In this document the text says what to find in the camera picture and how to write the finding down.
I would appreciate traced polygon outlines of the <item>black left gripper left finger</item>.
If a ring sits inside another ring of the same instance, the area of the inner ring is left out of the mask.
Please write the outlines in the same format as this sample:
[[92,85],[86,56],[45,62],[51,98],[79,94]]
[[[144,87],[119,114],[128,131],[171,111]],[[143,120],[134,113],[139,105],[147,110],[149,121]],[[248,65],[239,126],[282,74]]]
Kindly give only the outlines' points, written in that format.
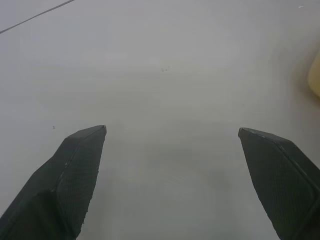
[[93,197],[105,125],[66,137],[0,217],[0,240],[76,240]]

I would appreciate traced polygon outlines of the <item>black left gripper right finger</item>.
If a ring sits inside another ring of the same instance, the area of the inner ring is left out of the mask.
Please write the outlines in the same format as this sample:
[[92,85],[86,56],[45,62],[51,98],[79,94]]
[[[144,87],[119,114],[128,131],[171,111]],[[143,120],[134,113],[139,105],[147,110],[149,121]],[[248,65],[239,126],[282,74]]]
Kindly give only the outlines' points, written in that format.
[[320,169],[290,140],[241,127],[253,187],[280,240],[320,240]]

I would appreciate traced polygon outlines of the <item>pale yellow object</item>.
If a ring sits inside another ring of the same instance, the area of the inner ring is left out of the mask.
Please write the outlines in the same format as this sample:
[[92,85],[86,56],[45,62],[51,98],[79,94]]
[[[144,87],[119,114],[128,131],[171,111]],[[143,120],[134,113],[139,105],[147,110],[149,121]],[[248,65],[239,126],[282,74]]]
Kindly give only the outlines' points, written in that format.
[[309,69],[307,83],[310,90],[320,98],[320,50]]

